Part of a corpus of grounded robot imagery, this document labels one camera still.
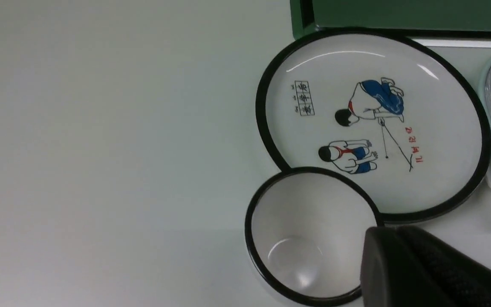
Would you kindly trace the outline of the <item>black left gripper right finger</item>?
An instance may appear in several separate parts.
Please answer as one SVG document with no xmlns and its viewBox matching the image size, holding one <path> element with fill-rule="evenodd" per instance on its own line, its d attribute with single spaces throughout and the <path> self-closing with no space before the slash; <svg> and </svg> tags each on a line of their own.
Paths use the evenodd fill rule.
<svg viewBox="0 0 491 307">
<path fill-rule="evenodd" d="M 456 307 L 491 307 L 491 269 L 419 227 L 397 234 Z"/>
</svg>

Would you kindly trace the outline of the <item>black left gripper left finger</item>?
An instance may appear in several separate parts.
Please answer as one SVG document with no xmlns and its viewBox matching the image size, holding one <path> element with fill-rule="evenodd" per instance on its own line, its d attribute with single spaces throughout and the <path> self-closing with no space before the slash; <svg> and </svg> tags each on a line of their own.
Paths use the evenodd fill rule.
<svg viewBox="0 0 491 307">
<path fill-rule="evenodd" d="M 394 229 L 367 229 L 360 283 L 365 307 L 446 306 L 444 293 Z"/>
</svg>

